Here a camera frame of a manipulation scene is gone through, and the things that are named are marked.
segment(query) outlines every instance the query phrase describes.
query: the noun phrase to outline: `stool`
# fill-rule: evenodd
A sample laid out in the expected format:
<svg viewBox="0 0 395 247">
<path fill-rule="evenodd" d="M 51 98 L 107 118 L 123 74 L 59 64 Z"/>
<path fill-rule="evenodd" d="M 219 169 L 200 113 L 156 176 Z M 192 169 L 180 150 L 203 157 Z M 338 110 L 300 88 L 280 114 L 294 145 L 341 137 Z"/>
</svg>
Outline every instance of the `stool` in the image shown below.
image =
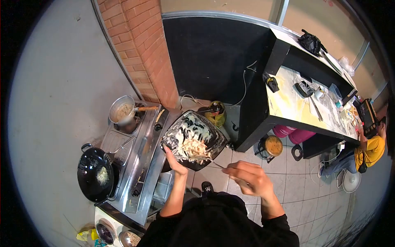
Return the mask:
<svg viewBox="0 0 395 247">
<path fill-rule="evenodd" d="M 282 152 L 282 142 L 277 136 L 265 135 L 258 143 L 258 150 L 255 155 L 260 154 L 262 158 L 271 162 L 275 157 L 279 156 Z"/>
</svg>

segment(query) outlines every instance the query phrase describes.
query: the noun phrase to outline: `tile floor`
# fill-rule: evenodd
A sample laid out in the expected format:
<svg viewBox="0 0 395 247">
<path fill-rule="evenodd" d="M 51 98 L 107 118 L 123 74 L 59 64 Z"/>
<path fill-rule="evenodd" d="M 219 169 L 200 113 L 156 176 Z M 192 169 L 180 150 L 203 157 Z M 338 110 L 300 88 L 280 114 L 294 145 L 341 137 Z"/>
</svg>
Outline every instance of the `tile floor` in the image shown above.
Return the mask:
<svg viewBox="0 0 395 247">
<path fill-rule="evenodd" d="M 295 161 L 291 155 L 293 144 L 284 138 L 280 156 L 269 164 L 254 155 L 256 145 L 245 153 L 225 148 L 215 162 L 227 166 L 231 162 L 245 160 L 259 164 L 270 177 L 274 191 L 285 213 L 291 231 L 299 236 L 301 246 L 322 246 L 340 233 L 346 218 L 350 194 L 340 191 L 334 176 L 317 177 L 319 157 Z M 204 169 L 189 171 L 187 188 L 200 190 L 203 181 L 210 181 L 215 191 L 226 191 L 243 199 L 248 218 L 261 225 L 260 200 L 256 196 L 241 193 L 239 185 L 221 169 L 209 164 Z"/>
</svg>

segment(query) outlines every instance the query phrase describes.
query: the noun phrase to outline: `yellow gas canister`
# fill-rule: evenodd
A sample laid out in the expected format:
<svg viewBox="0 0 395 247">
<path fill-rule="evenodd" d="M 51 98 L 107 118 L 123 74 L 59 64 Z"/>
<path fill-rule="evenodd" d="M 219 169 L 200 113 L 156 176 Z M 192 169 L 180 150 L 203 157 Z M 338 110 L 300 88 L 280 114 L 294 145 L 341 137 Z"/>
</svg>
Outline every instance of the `yellow gas canister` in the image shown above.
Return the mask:
<svg viewBox="0 0 395 247">
<path fill-rule="evenodd" d="M 213 101 L 209 106 L 210 111 L 204 113 L 204 116 L 215 126 L 221 127 L 226 121 L 225 105 L 221 101 Z"/>
</svg>

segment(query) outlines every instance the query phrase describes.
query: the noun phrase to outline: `wooden pot handle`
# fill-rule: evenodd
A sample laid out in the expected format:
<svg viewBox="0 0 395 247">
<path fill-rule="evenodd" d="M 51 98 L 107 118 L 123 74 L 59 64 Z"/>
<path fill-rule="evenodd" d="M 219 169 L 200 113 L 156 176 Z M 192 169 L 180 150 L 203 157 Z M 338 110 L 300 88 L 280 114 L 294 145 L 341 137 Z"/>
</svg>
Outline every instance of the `wooden pot handle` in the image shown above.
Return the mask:
<svg viewBox="0 0 395 247">
<path fill-rule="evenodd" d="M 144 106 L 144 107 L 137 107 L 137 111 L 152 111 L 152 110 L 157 110 L 157 106 Z"/>
</svg>

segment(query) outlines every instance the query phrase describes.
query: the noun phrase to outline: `pink gas cylinder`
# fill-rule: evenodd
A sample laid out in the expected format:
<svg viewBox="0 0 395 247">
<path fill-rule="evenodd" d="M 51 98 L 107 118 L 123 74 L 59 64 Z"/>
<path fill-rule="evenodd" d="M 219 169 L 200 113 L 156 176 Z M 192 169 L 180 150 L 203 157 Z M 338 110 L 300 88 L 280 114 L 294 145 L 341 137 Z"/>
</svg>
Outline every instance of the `pink gas cylinder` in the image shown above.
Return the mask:
<svg viewBox="0 0 395 247">
<path fill-rule="evenodd" d="M 297 129 L 293 131 L 288 137 L 292 141 L 293 144 L 301 144 L 302 142 L 306 141 L 316 133 L 308 131 L 308 130 L 301 130 Z"/>
<path fill-rule="evenodd" d="M 280 124 L 274 126 L 274 128 L 273 128 L 273 132 L 278 138 L 284 138 L 287 135 L 294 132 L 295 130 L 297 130 L 297 128 L 292 128 L 292 127 L 280 125 Z"/>
</svg>

